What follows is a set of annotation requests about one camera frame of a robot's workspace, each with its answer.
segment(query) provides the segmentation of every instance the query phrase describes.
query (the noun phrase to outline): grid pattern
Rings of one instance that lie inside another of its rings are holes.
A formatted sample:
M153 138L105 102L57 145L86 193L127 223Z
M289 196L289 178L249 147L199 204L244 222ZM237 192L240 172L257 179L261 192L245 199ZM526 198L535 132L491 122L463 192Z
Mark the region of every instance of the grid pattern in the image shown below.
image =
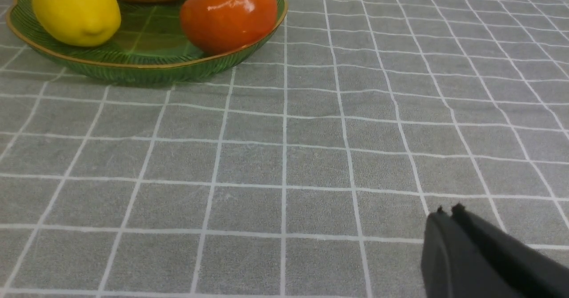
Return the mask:
M563 0L289 1L167 89L0 24L0 298L421 298L425 215L458 201L569 266Z

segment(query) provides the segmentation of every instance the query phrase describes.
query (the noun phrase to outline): lemon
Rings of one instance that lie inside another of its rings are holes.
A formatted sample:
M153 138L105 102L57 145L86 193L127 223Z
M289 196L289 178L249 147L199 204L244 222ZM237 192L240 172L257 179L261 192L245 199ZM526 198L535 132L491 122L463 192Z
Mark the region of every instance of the lemon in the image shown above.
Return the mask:
M32 0L32 8L47 32L69 45L101 45L120 27L116 0Z

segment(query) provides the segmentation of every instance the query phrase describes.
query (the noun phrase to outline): green glass plate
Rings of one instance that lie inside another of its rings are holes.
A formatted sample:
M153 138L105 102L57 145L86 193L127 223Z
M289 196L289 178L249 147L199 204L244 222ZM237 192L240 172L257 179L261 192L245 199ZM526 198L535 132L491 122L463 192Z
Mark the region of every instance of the green glass plate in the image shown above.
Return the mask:
M179 10L183 0L168 4L120 2L119 31L96 48L73 47L55 40L37 22L31 0L15 0L6 22L40 55L76 73L112 83L163 85L204 79L247 59L285 19L287 0L276 1L278 19L270 34L247 47L210 57L192 45L181 30Z

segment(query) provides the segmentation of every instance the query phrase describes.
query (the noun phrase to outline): gold rim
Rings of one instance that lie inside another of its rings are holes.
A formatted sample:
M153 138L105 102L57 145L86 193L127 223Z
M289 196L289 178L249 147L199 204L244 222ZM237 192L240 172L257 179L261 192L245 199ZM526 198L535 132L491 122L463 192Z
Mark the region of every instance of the gold rim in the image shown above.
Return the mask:
M77 59L77 58L61 55L60 53L51 51L50 49L45 48L41 45L38 45L34 41L28 39L26 36L21 34L14 27L14 25L12 24L12 19L11 19L12 10L14 10L14 8L17 5L18 5L18 0L14 0L13 4L8 9L8 12L6 12L6 24L8 25L8 28L10 28L10 30L12 30L12 32L14 34L16 34L16 36L18 38L20 38L22 41L24 41L27 45L29 45L30 47L33 47L34 49L37 49L41 52L47 53L48 55L58 57L59 59L63 59L63 60L67 60L67 61L73 61L76 63L97 65L100 67L133 68L133 69L170 69L170 68L177 68L177 67L186 67L189 65L194 65L194 64L214 60L214 59L219 59L221 57L229 56L229 55L232 55L236 52L248 49L248 48L250 48L250 47L252 47L258 43L258 41L257 41L257 42L254 42L252 44L244 45L243 47L241 47L239 49L235 49L235 50L230 51L230 52L222 53L221 55L205 57L202 59L192 60L192 61L188 61L188 62L172 63L172 64L120 64L120 63L106 63L106 62L97 62L97 61L91 61L91 60ZM288 0L284 0L283 14L279 18L279 20L276 21L274 28L272 28L268 34L271 34L273 31L275 31L280 26L280 24L285 20L285 16L286 16L288 11L289 11L289 2L288 2Z

